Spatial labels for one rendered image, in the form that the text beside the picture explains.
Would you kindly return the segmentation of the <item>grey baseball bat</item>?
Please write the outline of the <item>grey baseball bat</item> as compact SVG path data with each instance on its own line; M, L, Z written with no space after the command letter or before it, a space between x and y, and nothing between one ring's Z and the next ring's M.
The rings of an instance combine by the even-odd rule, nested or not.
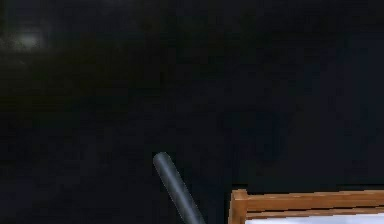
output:
M206 224L171 157L166 152L153 157L153 165L185 224Z

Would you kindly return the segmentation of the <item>wooden bed with white sheet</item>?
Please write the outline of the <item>wooden bed with white sheet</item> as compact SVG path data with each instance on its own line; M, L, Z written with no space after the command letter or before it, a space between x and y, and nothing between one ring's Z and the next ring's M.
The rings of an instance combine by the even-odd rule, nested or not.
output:
M251 195L231 193L228 224L267 219L384 213L384 190Z

